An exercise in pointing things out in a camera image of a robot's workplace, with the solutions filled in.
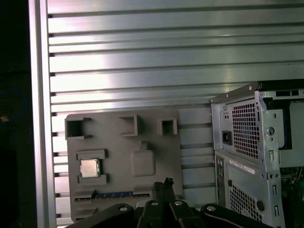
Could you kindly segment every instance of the mesh vent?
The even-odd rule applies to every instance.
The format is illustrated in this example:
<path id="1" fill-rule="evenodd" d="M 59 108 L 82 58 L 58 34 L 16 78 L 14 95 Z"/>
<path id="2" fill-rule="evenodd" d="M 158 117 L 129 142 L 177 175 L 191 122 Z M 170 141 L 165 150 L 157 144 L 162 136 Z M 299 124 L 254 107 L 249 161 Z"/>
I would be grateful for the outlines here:
<path id="1" fill-rule="evenodd" d="M 252 158 L 258 158 L 257 142 L 260 141 L 255 104 L 233 107 L 233 138 L 236 152 Z"/>
<path id="2" fill-rule="evenodd" d="M 262 222 L 262 215 L 257 211 L 256 202 L 234 185 L 230 190 L 230 204 L 236 213 Z"/>

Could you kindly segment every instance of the aluminum wall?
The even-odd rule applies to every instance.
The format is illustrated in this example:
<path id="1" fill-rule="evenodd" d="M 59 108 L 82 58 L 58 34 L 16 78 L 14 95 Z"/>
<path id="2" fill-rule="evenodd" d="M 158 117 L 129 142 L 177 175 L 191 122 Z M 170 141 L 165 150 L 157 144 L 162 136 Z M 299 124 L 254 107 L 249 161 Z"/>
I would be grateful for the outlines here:
<path id="1" fill-rule="evenodd" d="M 29 0 L 29 10 L 39 227 L 71 223 L 68 114 L 177 107 L 185 195 L 199 206 L 215 200 L 208 100 L 304 77 L 299 0 Z"/>

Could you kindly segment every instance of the computer case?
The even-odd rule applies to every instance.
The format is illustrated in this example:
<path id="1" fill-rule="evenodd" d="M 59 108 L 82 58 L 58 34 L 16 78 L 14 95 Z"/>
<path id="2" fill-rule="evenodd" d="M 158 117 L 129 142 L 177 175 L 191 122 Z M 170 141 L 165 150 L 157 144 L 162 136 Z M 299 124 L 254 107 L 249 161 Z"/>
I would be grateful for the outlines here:
<path id="1" fill-rule="evenodd" d="M 211 100 L 218 203 L 273 227 L 304 227 L 304 80 Z"/>

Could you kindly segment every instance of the gray plastic bracket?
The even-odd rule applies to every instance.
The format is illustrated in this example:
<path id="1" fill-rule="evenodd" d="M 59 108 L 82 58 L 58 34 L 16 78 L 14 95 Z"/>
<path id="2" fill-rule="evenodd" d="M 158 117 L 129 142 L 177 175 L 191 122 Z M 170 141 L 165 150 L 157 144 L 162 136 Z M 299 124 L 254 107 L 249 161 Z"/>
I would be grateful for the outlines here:
<path id="1" fill-rule="evenodd" d="M 125 131 L 120 134 L 122 137 L 138 136 L 137 115 L 119 116 L 119 118 L 125 122 Z"/>
<path id="2" fill-rule="evenodd" d="M 91 118 L 75 118 L 66 119 L 66 140 L 83 140 L 91 138 L 91 135 L 84 134 L 84 121 L 89 121 Z"/>
<path id="3" fill-rule="evenodd" d="M 148 150 L 148 143 L 141 142 L 139 151 L 131 154 L 132 174 L 135 177 L 153 176 L 155 174 L 154 152 Z"/>
<path id="4" fill-rule="evenodd" d="M 177 119 L 165 118 L 157 120 L 157 134 L 158 135 L 178 135 Z"/>
<path id="5" fill-rule="evenodd" d="M 78 176 L 78 184 L 83 186 L 106 185 L 107 177 L 106 175 L 101 175 L 99 177 L 91 177 L 91 178 L 82 178 Z"/>

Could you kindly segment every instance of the label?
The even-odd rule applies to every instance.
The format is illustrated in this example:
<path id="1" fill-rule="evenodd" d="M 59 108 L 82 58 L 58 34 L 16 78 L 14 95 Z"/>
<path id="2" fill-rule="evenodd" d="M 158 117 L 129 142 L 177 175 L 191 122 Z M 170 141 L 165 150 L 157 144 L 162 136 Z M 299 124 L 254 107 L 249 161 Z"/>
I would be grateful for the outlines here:
<path id="1" fill-rule="evenodd" d="M 242 170 L 245 170 L 246 172 L 250 172 L 251 174 L 255 174 L 256 173 L 256 171 L 254 169 L 249 168 L 249 167 L 247 167 L 247 166 L 245 166 L 243 164 L 240 164 L 240 163 L 238 163 L 236 161 L 230 160 L 229 162 L 230 162 L 231 165 L 237 166 L 238 168 L 240 168 Z"/>

